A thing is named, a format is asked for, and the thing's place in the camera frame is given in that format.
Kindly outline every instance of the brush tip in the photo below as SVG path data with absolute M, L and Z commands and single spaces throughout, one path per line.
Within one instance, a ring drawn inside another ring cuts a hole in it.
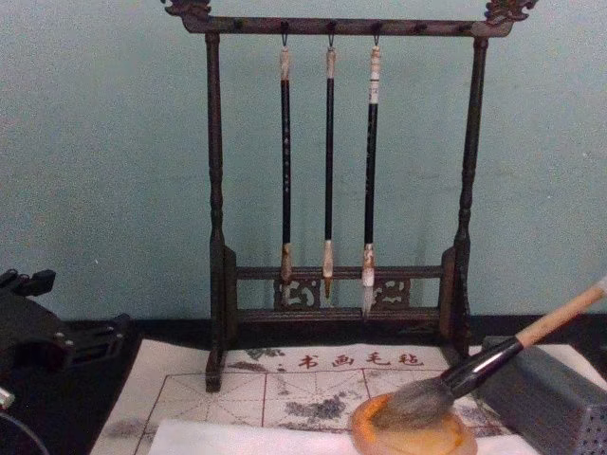
M 373 306 L 373 286 L 362 287 L 362 318 L 367 320 Z
M 288 301 L 290 299 L 290 290 L 291 290 L 290 283 L 284 282 L 283 285 L 281 286 L 283 305 L 288 305 Z
M 326 299 L 331 297 L 331 278 L 324 278 L 324 296 Z
M 449 411 L 453 401 L 451 389 L 440 376 L 415 381 L 396 391 L 372 422 L 383 430 L 427 428 Z

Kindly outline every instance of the brown brush tip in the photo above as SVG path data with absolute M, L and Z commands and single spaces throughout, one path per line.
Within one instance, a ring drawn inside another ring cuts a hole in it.
M 331 279 L 324 279 L 324 296 L 328 299 L 331 296 Z
M 415 381 L 396 391 L 371 421 L 383 430 L 427 428 L 451 409 L 453 401 L 451 389 L 440 376 Z

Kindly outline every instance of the white paper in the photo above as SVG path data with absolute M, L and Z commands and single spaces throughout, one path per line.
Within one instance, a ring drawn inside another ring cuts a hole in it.
M 520 436 L 477 440 L 478 455 L 538 455 Z M 349 434 L 165 420 L 149 455 L 359 455 Z

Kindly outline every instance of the brush hanging loop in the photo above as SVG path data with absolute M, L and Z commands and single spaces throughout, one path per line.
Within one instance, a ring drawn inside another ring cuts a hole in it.
M 281 36 L 283 37 L 283 46 L 286 47 L 286 40 L 288 39 L 288 22 L 281 22 Z
M 373 26 L 373 41 L 376 46 L 379 46 L 379 32 L 381 31 L 381 24 L 375 24 Z
M 333 47 L 333 39 L 335 38 L 336 25 L 337 24 L 335 21 L 331 21 L 331 22 L 329 22 L 329 25 L 327 26 L 327 28 L 329 30 L 329 47 Z

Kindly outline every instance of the brush rack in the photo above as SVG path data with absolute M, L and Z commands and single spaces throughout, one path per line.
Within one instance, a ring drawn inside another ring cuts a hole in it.
M 219 391 L 225 353 L 237 338 L 239 323 L 271 329 L 273 324 L 352 322 L 361 320 L 360 308 L 321 308 L 322 268 L 294 267 L 290 299 L 281 299 L 279 267 L 241 267 L 236 254 L 226 246 L 222 230 L 222 132 L 219 76 L 219 37 L 224 33 L 277 35 L 288 24 L 289 35 L 367 35 L 367 36 L 441 36 L 469 38 L 473 41 L 473 64 L 469 92 L 469 110 L 462 166 L 462 189 L 458 227 L 453 245 L 442 255 L 439 265 L 377 267 L 375 293 L 378 295 L 367 324 L 401 324 L 404 334 L 431 334 L 447 358 L 453 362 L 468 355 L 469 300 L 468 264 L 470 251 L 469 220 L 472 185 L 481 125 L 483 81 L 489 38 L 506 37 L 515 22 L 527 17 L 537 0 L 491 0 L 485 21 L 424 21 L 289 17 L 211 16 L 210 0 L 174 0 L 166 11 L 181 18 L 190 33 L 203 33 L 207 45 L 209 174 L 211 178 L 210 276 L 212 350 L 206 367 L 207 391 Z M 359 280 L 361 267 L 336 266 L 333 280 Z M 411 280 L 438 279 L 436 307 L 412 307 L 409 303 Z M 239 309 L 239 280 L 274 282 L 272 310 Z

